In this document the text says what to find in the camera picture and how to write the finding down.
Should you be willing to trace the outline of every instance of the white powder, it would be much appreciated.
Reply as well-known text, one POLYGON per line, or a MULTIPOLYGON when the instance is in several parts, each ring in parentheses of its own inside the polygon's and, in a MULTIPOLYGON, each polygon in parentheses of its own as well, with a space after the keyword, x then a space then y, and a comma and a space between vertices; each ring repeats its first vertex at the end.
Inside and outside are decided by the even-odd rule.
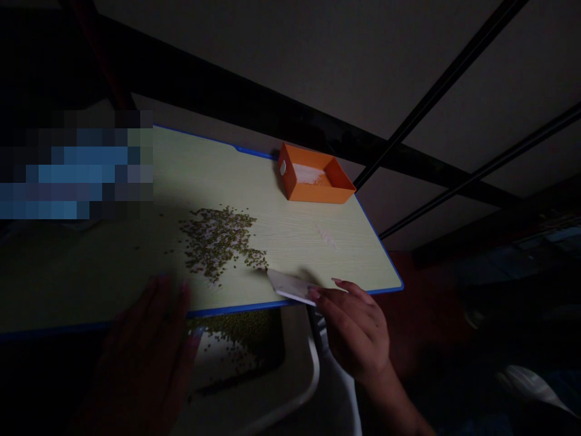
POLYGON ((327 233, 325 230, 323 230, 319 226, 319 224, 315 224, 315 228, 319 232, 319 236, 321 236, 321 239, 323 240, 323 242, 326 243, 327 245, 329 245, 332 249, 334 249, 336 251, 337 245, 335 244, 335 240, 331 237, 331 235, 329 233, 327 233))
POLYGON ((306 183, 307 185, 315 185, 318 179, 325 174, 323 170, 317 168, 307 167, 299 163, 293 163, 292 167, 297 175, 297 183, 306 183))

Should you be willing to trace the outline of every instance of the black metal rod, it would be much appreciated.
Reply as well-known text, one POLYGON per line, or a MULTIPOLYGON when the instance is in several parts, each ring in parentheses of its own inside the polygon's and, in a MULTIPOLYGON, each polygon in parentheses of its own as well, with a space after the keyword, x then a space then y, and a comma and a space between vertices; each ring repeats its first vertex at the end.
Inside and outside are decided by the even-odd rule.
POLYGON ((431 87, 428 93, 420 100, 404 122, 398 127, 393 135, 387 140, 385 148, 375 161, 365 167, 361 174, 353 183, 355 188, 360 189, 365 182, 381 165, 389 150, 396 144, 402 142, 428 112, 446 94, 452 85, 464 74, 480 54, 490 45, 496 36, 506 27, 514 16, 527 4, 528 0, 505 0, 486 20, 480 30, 470 40, 468 45, 460 52, 452 64, 444 71, 444 74, 431 87))
POLYGON ((551 210, 575 211, 581 205, 581 173, 543 189, 519 203, 473 221, 412 251, 413 263, 423 269, 458 253, 475 253, 522 237, 523 230, 539 230, 551 210))
POLYGON ((440 194, 438 197, 434 198, 433 200, 427 202, 425 205, 417 209, 416 211, 409 214, 407 217, 403 218, 398 223, 391 226, 389 229, 385 230, 379 235, 380 239, 385 239, 389 235, 397 232, 398 230, 404 228, 412 221, 416 220, 417 218, 421 217, 425 213, 431 211, 433 208, 439 206, 440 204, 444 203, 449 198, 456 195, 456 193, 465 188, 467 185, 483 179, 490 173, 496 171, 498 168, 506 165, 515 157, 520 156, 523 153, 526 153, 528 150, 533 148, 535 145, 540 144, 545 139, 549 138, 550 136, 554 135, 555 133, 563 130, 565 127, 569 126, 570 124, 574 123, 575 121, 581 119, 581 102, 577 103, 575 106, 570 108, 568 111, 564 112, 563 114, 559 115, 552 121, 545 124, 540 129, 536 130, 535 132, 528 135, 525 139, 521 140, 517 144, 513 145, 504 153, 498 155, 493 160, 489 161, 478 170, 476 170, 473 174, 470 175, 468 179, 460 183, 458 186, 454 188, 450 188, 446 192, 440 194))

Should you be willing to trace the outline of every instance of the orange box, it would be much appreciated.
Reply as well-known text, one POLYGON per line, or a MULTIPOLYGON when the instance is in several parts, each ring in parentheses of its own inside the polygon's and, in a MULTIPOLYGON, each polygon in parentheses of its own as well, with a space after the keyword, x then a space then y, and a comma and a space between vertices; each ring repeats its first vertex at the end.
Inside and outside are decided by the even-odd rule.
POLYGON ((328 154, 283 143, 278 169, 291 201, 343 204, 356 191, 337 159, 328 154))

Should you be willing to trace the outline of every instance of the desk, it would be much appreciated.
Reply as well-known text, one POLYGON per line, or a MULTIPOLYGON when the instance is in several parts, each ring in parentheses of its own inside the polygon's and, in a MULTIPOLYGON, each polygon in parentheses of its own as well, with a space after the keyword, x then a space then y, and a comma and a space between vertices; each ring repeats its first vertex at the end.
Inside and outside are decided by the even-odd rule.
POLYGON ((330 278, 339 277, 370 293, 403 288, 355 196, 344 205, 290 202, 272 159, 162 127, 151 133, 150 216, 102 222, 82 234, 36 223, 0 248, 0 334, 102 326, 161 271, 189 280, 192 315, 289 304, 264 273, 243 262, 227 265, 220 289, 189 272, 179 221, 199 208, 228 205, 257 218, 251 246, 266 250, 269 266, 283 273, 321 286, 334 286, 330 278))

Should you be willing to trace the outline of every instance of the right hand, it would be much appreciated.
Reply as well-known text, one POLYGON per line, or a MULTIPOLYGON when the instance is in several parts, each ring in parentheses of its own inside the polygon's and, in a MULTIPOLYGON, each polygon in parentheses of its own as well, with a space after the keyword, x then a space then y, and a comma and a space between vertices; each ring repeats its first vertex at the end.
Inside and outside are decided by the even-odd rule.
POLYGON ((375 300, 351 282, 333 279, 338 289, 311 286, 309 294, 327 322, 329 348, 337 362, 364 386, 390 367, 386 318, 375 300))

